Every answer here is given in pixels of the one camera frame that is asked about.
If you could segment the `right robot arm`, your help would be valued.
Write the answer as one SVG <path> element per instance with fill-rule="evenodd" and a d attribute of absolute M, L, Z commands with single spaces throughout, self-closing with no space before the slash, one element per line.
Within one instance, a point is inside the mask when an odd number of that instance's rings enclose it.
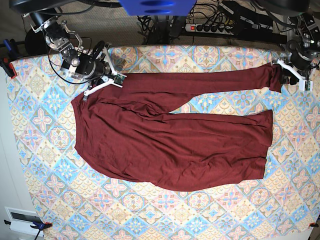
<path fill-rule="evenodd" d="M 102 40 L 96 44 L 91 53 L 83 53 L 83 40 L 79 34 L 67 27 L 66 20 L 58 23 L 58 18 L 83 14 L 93 7 L 117 7 L 118 4 L 99 0 L 81 2 L 89 5 L 89 8 L 78 12 L 57 12 L 57 8 L 71 3 L 70 0 L 10 0 L 9 8 L 33 21 L 34 26 L 31 29 L 35 33 L 42 32 L 47 52 L 52 49 L 61 54 L 63 62 L 70 67 L 67 75 L 81 80 L 72 82 L 73 85 L 98 81 L 104 76 L 114 79 L 118 73 L 108 54 L 109 46 Z"/>

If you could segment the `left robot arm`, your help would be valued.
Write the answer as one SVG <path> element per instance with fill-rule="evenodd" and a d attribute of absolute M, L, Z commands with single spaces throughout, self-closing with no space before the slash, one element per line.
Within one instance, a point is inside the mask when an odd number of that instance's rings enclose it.
<path fill-rule="evenodd" d="M 283 71 L 285 84 L 301 91 L 313 90 L 311 76 L 320 69 L 314 59 L 320 55 L 320 2 L 318 0 L 253 0 L 277 24 L 294 31 L 296 37 L 285 45 L 286 55 L 272 61 Z"/>

